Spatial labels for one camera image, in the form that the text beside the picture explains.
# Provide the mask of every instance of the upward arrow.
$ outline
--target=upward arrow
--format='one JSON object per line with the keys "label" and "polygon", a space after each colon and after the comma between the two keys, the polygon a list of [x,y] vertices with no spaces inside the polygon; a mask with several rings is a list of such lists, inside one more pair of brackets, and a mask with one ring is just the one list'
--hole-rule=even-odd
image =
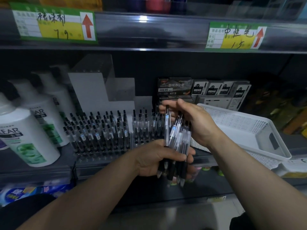
{"label": "upward arrow", "polygon": [[260,39],[261,37],[263,37],[263,28],[261,28],[261,30],[258,32],[258,34],[256,34],[256,42],[255,42],[255,45],[253,47],[257,47],[259,42],[260,42]]}
{"label": "upward arrow", "polygon": [[92,38],[90,26],[93,26],[93,23],[91,22],[87,14],[85,15],[85,18],[83,19],[82,25],[85,26],[87,38]]}

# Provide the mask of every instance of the person's right hand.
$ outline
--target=person's right hand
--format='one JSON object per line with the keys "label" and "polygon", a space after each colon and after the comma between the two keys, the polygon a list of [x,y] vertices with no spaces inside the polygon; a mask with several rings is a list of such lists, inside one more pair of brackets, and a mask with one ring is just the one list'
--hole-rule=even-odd
{"label": "person's right hand", "polygon": [[161,114],[165,114],[166,105],[169,106],[172,117],[178,115],[178,111],[184,114],[185,120],[192,124],[192,137],[200,145],[207,147],[209,143],[224,133],[215,124],[211,116],[200,106],[191,104],[178,99],[177,101],[163,100],[162,105],[159,106]]}

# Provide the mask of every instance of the floor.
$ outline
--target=floor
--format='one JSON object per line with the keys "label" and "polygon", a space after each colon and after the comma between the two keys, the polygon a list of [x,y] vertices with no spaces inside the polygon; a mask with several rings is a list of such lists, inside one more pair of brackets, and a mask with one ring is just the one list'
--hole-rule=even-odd
{"label": "floor", "polygon": [[237,199],[212,204],[143,210],[109,216],[101,230],[228,230],[233,217],[244,212]]}

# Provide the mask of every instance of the yellow price area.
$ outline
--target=yellow price area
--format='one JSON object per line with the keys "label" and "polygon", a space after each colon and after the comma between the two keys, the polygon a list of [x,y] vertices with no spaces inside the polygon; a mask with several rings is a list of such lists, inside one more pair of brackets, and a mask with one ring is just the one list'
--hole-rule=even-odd
{"label": "yellow price area", "polygon": [[38,26],[43,38],[62,38],[84,40],[81,23],[61,21],[50,22],[38,20]]}
{"label": "yellow price area", "polygon": [[249,49],[255,40],[256,35],[252,37],[247,37],[244,35],[227,34],[224,36],[221,48],[230,48],[230,49]]}

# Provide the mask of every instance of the white plastic basket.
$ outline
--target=white plastic basket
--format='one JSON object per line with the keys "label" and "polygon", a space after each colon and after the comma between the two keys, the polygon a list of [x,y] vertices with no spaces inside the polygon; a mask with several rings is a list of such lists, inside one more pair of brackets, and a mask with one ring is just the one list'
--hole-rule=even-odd
{"label": "white plastic basket", "polygon": [[[230,139],[269,169],[276,168],[282,161],[291,158],[271,120],[201,103],[197,105],[211,115],[217,126]],[[209,151],[194,139],[191,140],[191,146]]]}

